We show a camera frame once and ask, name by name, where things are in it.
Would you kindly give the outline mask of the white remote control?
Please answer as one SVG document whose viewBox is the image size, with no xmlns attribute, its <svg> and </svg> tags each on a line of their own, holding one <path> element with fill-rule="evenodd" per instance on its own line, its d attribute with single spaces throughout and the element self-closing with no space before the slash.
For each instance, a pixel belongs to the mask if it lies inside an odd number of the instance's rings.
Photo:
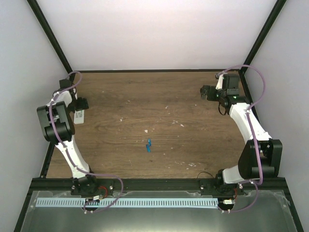
<svg viewBox="0 0 309 232">
<path fill-rule="evenodd" d="M 84 124 L 84 110 L 76 111 L 74 113 L 74 124 L 79 125 L 79 124 Z"/>
</svg>

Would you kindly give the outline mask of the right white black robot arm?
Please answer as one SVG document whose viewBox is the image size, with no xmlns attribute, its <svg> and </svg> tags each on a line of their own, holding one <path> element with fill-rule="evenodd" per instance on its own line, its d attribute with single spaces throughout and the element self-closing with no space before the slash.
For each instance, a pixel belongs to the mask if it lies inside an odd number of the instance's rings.
<svg viewBox="0 0 309 232">
<path fill-rule="evenodd" d="M 219 171 L 216 176 L 214 188 L 225 195 L 232 189 L 232 184 L 247 180 L 261 184 L 265 178 L 276 178 L 283 146 L 263 129 L 253 114 L 249 99 L 240 95 L 239 76 L 223 73 L 217 80 L 215 86 L 204 85 L 200 89 L 201 98 L 217 102 L 219 109 L 224 108 L 221 115 L 229 115 L 234 120 L 245 142 L 237 165 Z"/>
</svg>

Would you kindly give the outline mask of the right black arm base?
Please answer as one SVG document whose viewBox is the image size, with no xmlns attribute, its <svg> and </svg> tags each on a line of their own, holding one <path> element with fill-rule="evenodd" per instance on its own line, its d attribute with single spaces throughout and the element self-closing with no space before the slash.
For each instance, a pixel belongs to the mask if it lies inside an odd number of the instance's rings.
<svg viewBox="0 0 309 232">
<path fill-rule="evenodd" d="M 202 195 L 229 196 L 241 192 L 236 184 L 220 184 L 214 178 L 200 179 L 198 182 Z"/>
</svg>

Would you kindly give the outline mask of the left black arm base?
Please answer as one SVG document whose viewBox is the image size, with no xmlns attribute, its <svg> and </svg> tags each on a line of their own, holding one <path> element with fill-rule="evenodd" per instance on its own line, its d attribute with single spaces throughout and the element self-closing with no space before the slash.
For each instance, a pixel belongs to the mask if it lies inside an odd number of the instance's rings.
<svg viewBox="0 0 309 232">
<path fill-rule="evenodd" d="M 92 175 L 86 175 L 73 180 L 71 194 L 80 196 L 108 196 L 113 192 L 113 184 L 114 181 L 112 179 L 102 179 Z"/>
</svg>

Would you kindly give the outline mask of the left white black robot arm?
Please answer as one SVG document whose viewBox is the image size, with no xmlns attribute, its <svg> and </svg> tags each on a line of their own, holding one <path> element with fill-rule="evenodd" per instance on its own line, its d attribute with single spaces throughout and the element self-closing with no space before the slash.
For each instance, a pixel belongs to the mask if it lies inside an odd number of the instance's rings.
<svg viewBox="0 0 309 232">
<path fill-rule="evenodd" d="M 60 89 L 53 93 L 50 102 L 37 108 L 41 130 L 46 141 L 54 144 L 68 163 L 75 187 L 82 188 L 87 195 L 94 195 L 99 184 L 74 138 L 74 123 L 84 122 L 84 110 L 89 108 L 87 99 L 77 96 L 70 79 L 60 80 L 59 85 Z M 80 115 L 77 121 L 71 118 L 71 112 Z"/>
</svg>

